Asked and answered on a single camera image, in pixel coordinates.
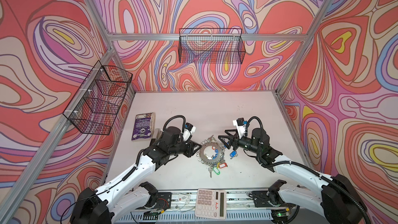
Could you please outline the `round keyring disc with keys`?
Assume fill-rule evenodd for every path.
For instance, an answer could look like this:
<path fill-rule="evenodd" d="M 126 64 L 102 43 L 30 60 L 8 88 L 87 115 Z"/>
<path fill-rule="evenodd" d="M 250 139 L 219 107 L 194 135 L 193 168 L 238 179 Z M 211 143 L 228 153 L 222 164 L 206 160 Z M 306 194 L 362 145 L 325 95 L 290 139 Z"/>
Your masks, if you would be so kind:
<path fill-rule="evenodd" d="M 201 143 L 201 148 L 196 152 L 198 162 L 207 166 L 210 178 L 221 174 L 221 165 L 226 164 L 225 145 L 213 135 Z"/>

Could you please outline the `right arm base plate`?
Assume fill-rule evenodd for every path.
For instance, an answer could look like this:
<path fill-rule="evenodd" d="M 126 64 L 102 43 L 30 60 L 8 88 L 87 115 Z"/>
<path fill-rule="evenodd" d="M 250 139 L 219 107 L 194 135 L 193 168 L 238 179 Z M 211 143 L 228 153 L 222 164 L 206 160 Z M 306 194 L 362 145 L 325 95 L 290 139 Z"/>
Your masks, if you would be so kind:
<path fill-rule="evenodd" d="M 255 207 L 296 207 L 295 204 L 291 203 L 272 203 L 267 193 L 267 190 L 252 191 L 248 194 L 248 197 L 253 200 Z"/>

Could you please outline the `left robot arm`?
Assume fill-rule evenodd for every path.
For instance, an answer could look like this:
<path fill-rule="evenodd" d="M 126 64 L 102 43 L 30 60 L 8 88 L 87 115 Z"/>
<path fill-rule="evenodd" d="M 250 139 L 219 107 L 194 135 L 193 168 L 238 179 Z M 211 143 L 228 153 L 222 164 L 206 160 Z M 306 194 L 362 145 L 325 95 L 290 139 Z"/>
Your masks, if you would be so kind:
<path fill-rule="evenodd" d="M 196 127 L 185 116 L 166 121 L 160 136 L 138 152 L 136 162 L 110 180 L 92 190 L 86 188 L 65 213 L 71 212 L 71 224 L 114 224 L 128 212 L 157 203 L 157 189 L 144 179 L 179 155 L 193 156 L 201 145 L 192 141 Z"/>

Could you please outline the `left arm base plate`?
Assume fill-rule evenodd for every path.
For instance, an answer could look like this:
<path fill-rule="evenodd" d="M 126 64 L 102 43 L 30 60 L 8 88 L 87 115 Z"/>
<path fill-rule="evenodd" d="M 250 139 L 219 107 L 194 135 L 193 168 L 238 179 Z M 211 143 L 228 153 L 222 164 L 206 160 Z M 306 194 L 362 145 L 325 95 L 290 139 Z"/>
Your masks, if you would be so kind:
<path fill-rule="evenodd" d="M 157 194 L 151 195 L 148 202 L 138 209 L 158 209 L 166 210 L 170 208 L 172 200 L 171 192 L 159 192 Z"/>

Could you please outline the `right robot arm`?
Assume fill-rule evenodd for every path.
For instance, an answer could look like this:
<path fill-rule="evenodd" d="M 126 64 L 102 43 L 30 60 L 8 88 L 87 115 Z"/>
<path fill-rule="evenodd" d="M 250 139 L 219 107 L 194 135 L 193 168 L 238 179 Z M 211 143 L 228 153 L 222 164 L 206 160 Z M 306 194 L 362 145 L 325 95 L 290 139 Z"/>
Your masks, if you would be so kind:
<path fill-rule="evenodd" d="M 233 125 L 234 129 L 225 130 L 218 137 L 226 148 L 252 152 L 261 167 L 298 183 L 292 186 L 277 180 L 268 188 L 269 204 L 294 204 L 323 216 L 331 224 L 371 223 L 368 208 L 347 177 L 315 171 L 272 148 L 257 116 L 249 120 L 238 118 Z"/>

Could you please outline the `blue tag key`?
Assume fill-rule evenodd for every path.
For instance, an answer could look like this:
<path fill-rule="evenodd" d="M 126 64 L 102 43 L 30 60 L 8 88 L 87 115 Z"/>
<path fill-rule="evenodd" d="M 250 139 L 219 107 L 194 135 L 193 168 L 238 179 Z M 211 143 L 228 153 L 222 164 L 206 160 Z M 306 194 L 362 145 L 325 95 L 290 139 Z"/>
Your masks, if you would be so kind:
<path fill-rule="evenodd" d="M 235 151 L 235 150 L 230 153 L 230 159 L 233 159 L 237 156 L 238 156 L 238 154 L 237 154 L 237 151 Z"/>

